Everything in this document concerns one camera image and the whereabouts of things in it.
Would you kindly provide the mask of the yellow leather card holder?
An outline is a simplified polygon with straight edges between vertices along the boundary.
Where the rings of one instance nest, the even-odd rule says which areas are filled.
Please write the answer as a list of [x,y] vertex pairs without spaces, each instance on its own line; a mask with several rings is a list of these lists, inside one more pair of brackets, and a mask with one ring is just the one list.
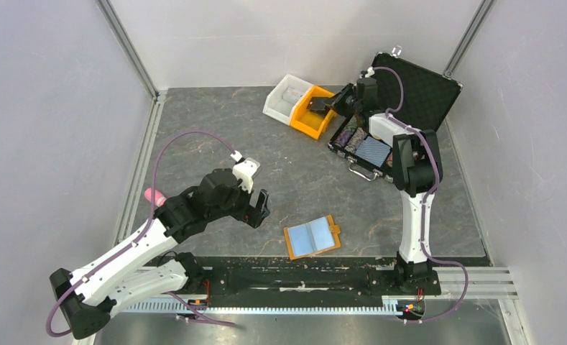
[[332,215],[283,229],[291,260],[314,257],[341,247],[340,226]]

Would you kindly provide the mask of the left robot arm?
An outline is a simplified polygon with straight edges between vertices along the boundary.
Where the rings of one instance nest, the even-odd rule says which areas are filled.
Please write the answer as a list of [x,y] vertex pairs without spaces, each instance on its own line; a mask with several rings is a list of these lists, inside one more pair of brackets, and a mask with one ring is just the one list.
[[98,259],[73,271],[55,270],[49,280],[57,302],[47,317],[47,333],[84,339],[145,298],[199,291],[204,274],[190,253],[181,253],[160,268],[137,270],[224,217],[259,227],[269,209],[266,190],[260,190],[255,205],[250,203],[258,169],[258,163],[250,159],[215,169],[199,185],[167,198],[142,228]]

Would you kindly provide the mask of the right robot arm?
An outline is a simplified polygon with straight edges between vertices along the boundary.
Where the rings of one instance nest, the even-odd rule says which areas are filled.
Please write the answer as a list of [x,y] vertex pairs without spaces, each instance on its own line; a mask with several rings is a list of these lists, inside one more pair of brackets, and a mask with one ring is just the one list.
[[370,136],[388,144],[392,151],[392,182],[402,198],[402,241],[397,251],[393,282],[402,293],[412,293],[428,281],[433,272],[429,245],[430,212],[441,182],[437,136],[397,119],[396,107],[378,110],[378,85],[373,78],[360,78],[333,96],[318,100],[318,109],[355,117]]

